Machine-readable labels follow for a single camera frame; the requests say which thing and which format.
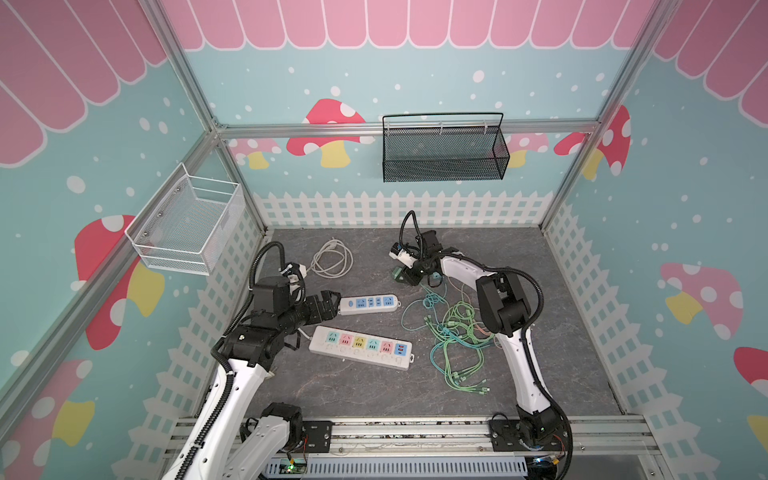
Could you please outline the small white blue power strip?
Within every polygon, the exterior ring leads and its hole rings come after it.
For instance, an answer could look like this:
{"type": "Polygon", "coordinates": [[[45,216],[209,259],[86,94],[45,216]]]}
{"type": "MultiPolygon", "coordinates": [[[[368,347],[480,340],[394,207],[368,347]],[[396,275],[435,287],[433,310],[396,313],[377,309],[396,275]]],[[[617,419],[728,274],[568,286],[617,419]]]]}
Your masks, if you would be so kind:
{"type": "Polygon", "coordinates": [[[344,297],[341,299],[339,314],[342,316],[390,313],[396,311],[401,302],[394,294],[344,297]]]}

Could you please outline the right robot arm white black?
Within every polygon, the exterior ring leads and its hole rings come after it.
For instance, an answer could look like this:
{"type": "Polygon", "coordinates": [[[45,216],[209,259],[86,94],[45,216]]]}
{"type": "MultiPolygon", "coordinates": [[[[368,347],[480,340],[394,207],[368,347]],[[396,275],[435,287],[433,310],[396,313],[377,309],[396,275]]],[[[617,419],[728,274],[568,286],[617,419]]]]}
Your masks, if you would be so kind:
{"type": "Polygon", "coordinates": [[[555,441],[560,452],[528,461],[531,479],[563,479],[569,473],[574,442],[571,423],[550,394],[532,346],[530,329],[544,307],[544,293],[529,273],[512,267],[490,267],[455,248],[445,248],[434,230],[421,230],[408,211],[390,257],[403,265],[401,276],[411,285],[438,273],[474,290],[484,328],[499,339],[515,386],[517,438],[530,451],[555,441]]]}

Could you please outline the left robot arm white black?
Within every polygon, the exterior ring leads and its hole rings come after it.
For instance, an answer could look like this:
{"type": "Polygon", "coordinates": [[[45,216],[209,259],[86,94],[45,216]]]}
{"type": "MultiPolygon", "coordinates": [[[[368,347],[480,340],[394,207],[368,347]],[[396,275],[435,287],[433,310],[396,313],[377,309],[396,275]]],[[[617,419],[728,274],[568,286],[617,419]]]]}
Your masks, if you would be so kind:
{"type": "Polygon", "coordinates": [[[340,303],[335,291],[309,295],[300,265],[287,261],[284,246],[264,245],[251,264],[244,305],[210,350],[217,364],[210,394],[165,478],[257,479],[278,453],[305,458],[303,414],[290,404],[271,403],[242,445],[234,441],[287,337],[334,319],[340,303]]]}

